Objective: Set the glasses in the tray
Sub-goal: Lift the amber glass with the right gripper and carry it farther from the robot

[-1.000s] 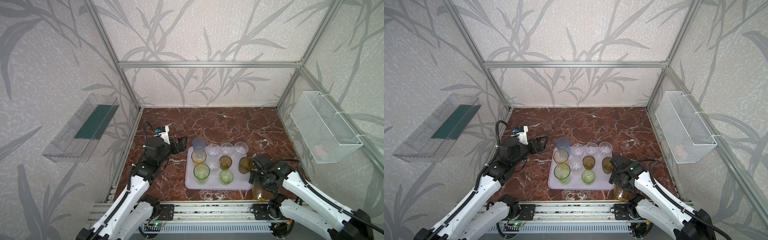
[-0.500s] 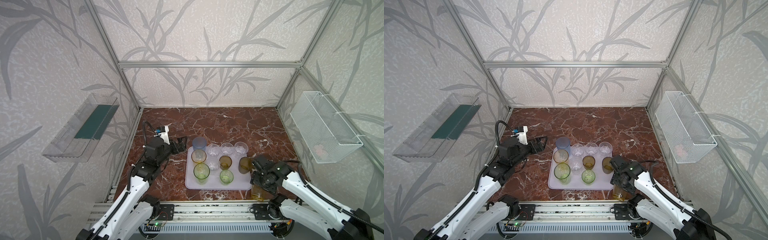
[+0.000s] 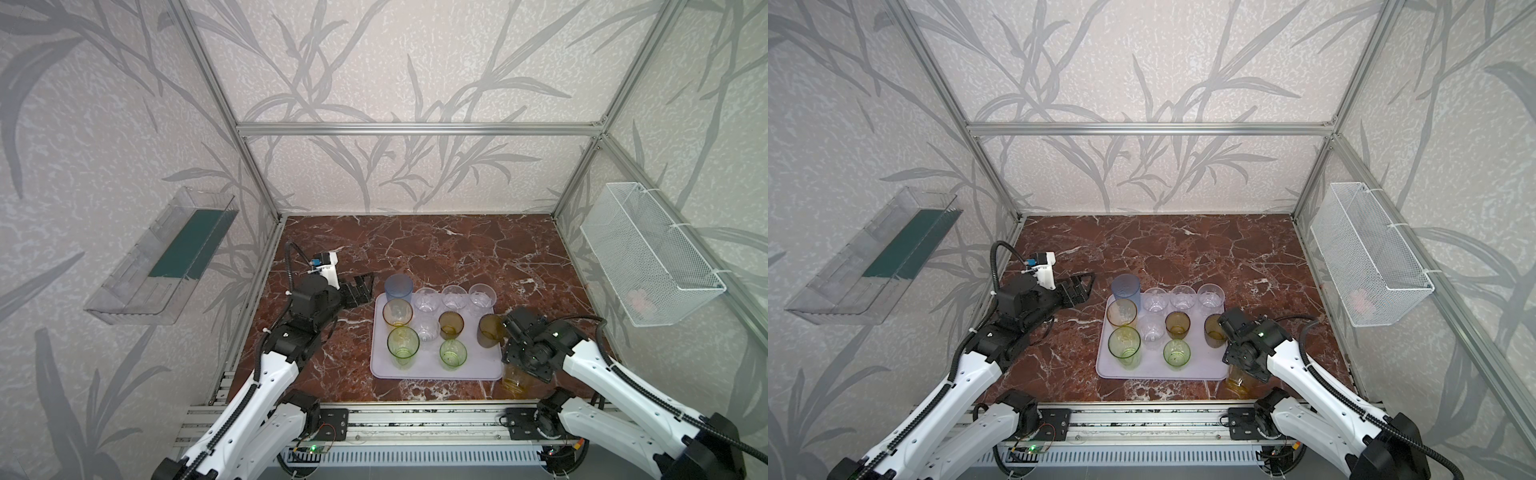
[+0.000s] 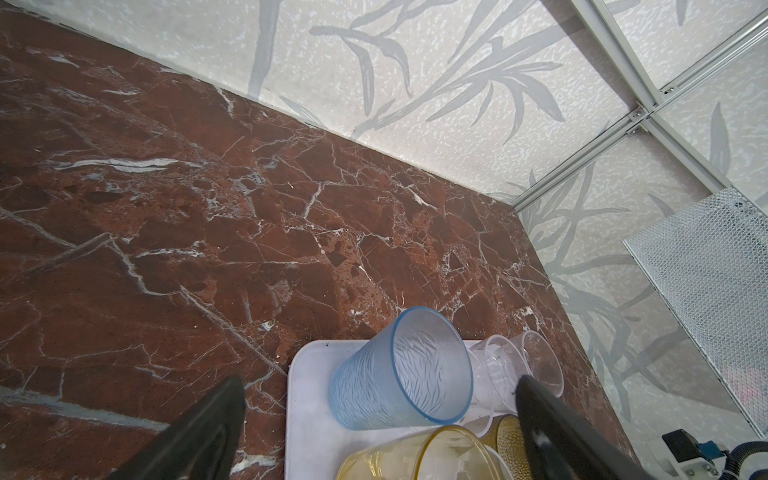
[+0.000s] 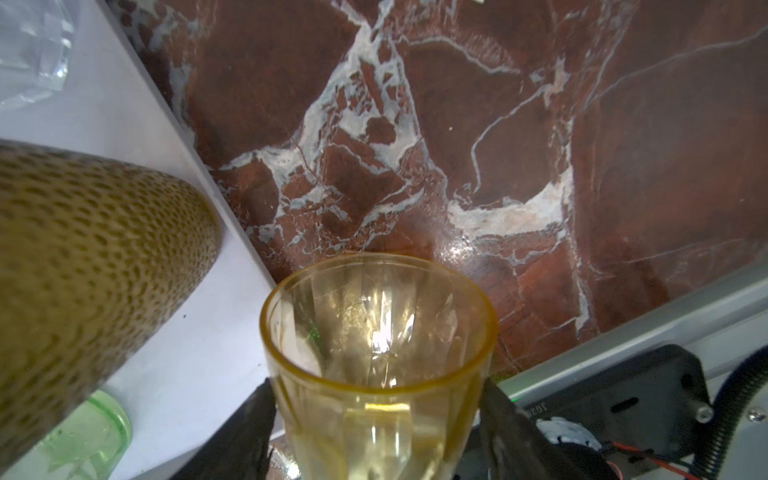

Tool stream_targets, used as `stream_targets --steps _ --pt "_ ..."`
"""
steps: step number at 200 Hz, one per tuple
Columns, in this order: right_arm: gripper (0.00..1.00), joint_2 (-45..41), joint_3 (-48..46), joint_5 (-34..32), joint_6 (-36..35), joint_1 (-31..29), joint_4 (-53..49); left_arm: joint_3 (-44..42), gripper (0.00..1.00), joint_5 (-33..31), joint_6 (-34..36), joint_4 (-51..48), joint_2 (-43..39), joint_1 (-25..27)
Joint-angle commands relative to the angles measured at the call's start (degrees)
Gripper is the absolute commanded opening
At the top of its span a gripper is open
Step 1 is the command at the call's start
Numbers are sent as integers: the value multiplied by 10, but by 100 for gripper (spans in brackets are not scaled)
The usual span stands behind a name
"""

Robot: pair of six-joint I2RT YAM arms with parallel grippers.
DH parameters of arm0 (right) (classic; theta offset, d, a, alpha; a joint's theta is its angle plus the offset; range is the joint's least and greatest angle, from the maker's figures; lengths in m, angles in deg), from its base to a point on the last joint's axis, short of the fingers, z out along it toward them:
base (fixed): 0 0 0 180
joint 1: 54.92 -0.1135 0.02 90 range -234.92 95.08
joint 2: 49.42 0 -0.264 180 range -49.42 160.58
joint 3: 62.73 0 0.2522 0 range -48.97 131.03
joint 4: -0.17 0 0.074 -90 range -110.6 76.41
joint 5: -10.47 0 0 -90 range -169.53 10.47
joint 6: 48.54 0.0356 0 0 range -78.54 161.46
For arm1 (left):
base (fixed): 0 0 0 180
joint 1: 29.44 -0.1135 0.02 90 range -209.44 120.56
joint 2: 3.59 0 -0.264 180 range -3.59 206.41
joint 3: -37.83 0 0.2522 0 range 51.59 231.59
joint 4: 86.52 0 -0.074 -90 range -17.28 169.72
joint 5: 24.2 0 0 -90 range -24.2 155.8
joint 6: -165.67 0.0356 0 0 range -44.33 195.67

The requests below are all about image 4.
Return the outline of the clear cup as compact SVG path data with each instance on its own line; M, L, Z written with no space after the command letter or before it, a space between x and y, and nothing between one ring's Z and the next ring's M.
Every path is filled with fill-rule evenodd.
M473 396L459 424L482 437L495 417L518 414L517 385L530 370L521 350L501 335L468 347L467 353L474 376Z
M540 333L527 330L512 339L520 350L529 373L555 397L564 393L564 376L560 362L546 338Z

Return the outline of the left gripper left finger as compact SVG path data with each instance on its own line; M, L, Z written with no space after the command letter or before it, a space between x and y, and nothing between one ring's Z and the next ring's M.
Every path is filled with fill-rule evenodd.
M212 388L110 479L228 479L245 420L243 381L232 375Z

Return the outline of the lilac plastic tray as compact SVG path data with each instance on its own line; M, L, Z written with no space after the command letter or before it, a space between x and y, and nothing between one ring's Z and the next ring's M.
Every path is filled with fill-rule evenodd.
M322 340L305 345L289 369L285 476L331 479L353 453L435 426L350 430L337 422L329 405L336 370L363 340Z

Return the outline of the olive green textured cup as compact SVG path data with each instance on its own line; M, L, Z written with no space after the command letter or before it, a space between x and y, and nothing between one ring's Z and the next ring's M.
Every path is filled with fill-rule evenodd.
M532 479L519 420L513 415L493 419L480 441L489 450L503 479Z

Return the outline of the yellow plastic cup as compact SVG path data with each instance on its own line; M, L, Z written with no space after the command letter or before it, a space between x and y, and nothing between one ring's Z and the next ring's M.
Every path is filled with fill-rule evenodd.
M443 426L348 456L338 479L509 479L509 469L470 430Z

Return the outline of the grey-blue plastic cup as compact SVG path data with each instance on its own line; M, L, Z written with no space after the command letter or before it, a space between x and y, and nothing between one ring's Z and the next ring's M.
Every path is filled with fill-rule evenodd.
M469 410L474 375L459 333L445 317L413 307L367 341L334 373L329 405L350 430L451 425Z

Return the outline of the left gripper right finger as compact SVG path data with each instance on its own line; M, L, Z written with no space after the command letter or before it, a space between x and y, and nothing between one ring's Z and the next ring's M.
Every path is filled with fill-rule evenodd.
M534 479L651 477L534 377L521 377L515 397Z

